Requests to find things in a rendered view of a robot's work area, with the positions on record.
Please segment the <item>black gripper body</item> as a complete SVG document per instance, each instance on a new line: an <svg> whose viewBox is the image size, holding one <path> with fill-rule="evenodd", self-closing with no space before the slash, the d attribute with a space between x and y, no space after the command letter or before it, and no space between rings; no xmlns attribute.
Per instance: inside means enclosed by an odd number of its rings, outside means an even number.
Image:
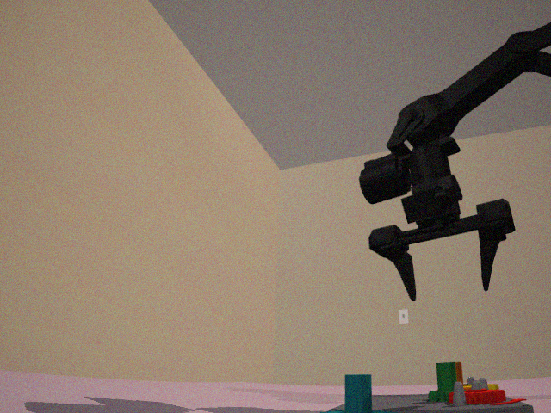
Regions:
<svg viewBox="0 0 551 413"><path fill-rule="evenodd" d="M412 195L438 187L437 179L445 177L444 174L433 174L417 179L412 187ZM424 188L424 189L423 189ZM409 244L421 243L443 237L451 237L468 231L478 230L477 227L502 223L505 234L515 231L511 208L505 199L485 202L476 205L477 214L460 219L460 214L450 214L449 211L436 215L417 219L417 229L402 231L397 225L389 225L373 229L369 236L369 249L380 256L379 249L398 244L406 252Z"/></svg>

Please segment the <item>yellow gear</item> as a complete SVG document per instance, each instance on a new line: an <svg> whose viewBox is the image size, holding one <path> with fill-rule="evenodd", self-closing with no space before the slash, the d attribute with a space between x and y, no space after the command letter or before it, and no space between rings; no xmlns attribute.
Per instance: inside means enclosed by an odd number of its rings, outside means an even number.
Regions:
<svg viewBox="0 0 551 413"><path fill-rule="evenodd" d="M487 384L487 385L488 385L489 390L491 390L491 389L493 389L493 390L499 390L498 384L496 384L496 385L495 385L495 384ZM468 388L469 388L469 387L472 387L472 384L470 384L470 385L465 384L465 385L463 386L463 388L464 388L464 387L468 387Z"/></svg>

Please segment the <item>green gear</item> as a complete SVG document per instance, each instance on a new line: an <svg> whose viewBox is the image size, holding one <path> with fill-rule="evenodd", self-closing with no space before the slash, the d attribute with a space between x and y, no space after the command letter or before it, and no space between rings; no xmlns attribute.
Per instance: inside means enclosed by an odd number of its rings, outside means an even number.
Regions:
<svg viewBox="0 0 551 413"><path fill-rule="evenodd" d="M456 379L455 362L443 362L436 364L437 373L437 391L430 391L428 401L447 402L449 401L449 394L454 392L454 383Z"/></svg>

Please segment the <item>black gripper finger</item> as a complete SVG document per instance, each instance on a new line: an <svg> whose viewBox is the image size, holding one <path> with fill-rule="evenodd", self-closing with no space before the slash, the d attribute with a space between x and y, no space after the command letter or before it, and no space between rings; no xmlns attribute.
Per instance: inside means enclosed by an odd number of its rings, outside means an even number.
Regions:
<svg viewBox="0 0 551 413"><path fill-rule="evenodd" d="M380 248L379 251L381 255L394 263L411 301L416 301L416 283L413 273L412 255L408 254L398 244Z"/></svg>
<svg viewBox="0 0 551 413"><path fill-rule="evenodd" d="M480 258L481 258L481 278L484 291L488 291L492 265L496 256L497 247L500 241L506 239L504 226L502 223L495 223L477 227L480 240Z"/></svg>

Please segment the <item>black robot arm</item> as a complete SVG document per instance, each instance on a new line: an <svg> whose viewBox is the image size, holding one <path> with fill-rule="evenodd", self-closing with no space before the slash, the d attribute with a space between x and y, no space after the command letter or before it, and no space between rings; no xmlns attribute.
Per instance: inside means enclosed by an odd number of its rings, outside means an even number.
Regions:
<svg viewBox="0 0 551 413"><path fill-rule="evenodd" d="M514 33L496 52L447 89L407 104L399 112L386 145L391 154L364 163L359 183L365 199L375 204L406 195L417 179L444 174L445 177L437 179L438 187L401 199L407 223L447 211L461 214L458 200L463 197L448 160L449 155L461 149L451 134L464 115L523 72L551 77L551 54L540 51L548 46L551 46L551 22L533 31ZM406 140L412 151L404 143Z"/></svg>

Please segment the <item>red gear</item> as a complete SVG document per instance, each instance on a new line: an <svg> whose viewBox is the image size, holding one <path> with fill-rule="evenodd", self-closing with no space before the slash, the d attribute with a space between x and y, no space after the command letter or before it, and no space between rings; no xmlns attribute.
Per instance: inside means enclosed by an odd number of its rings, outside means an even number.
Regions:
<svg viewBox="0 0 551 413"><path fill-rule="evenodd" d="M465 397L467 404L493 404L506 401L504 390L487 390L485 388L481 390L465 390ZM454 393L449 394L449 402L453 403Z"/></svg>

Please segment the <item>red curved arrow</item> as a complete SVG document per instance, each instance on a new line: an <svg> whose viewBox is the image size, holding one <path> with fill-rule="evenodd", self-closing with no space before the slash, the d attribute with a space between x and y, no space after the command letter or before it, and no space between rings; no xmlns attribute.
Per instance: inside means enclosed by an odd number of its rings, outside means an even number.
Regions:
<svg viewBox="0 0 551 413"><path fill-rule="evenodd" d="M510 402L503 402L503 403L497 403L497 404L490 404L490 405L499 405L499 404L514 404L515 402L520 402L520 401L523 401L523 400L526 400L526 399L512 399Z"/></svg>

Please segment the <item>orange gear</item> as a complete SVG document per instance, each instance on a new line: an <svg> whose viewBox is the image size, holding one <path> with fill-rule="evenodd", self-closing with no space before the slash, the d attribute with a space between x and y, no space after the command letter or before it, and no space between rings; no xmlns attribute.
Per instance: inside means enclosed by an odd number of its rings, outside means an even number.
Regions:
<svg viewBox="0 0 551 413"><path fill-rule="evenodd" d="M463 385L463 378L462 378L463 375L462 375L462 368L461 368L462 364L461 364L461 362L456 362L455 364L456 364L455 369L456 369L457 382L460 381L460 382L462 382L462 385ZM471 390L471 387L469 387L469 388L464 387L463 389L464 390Z"/></svg>

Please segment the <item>teal gear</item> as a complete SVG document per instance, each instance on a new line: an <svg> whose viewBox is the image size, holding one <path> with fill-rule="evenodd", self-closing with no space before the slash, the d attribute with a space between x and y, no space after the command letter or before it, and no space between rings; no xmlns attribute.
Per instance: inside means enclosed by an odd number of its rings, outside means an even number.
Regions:
<svg viewBox="0 0 551 413"><path fill-rule="evenodd" d="M392 413L372 410L372 374L345 374L345 410L320 413Z"/></svg>

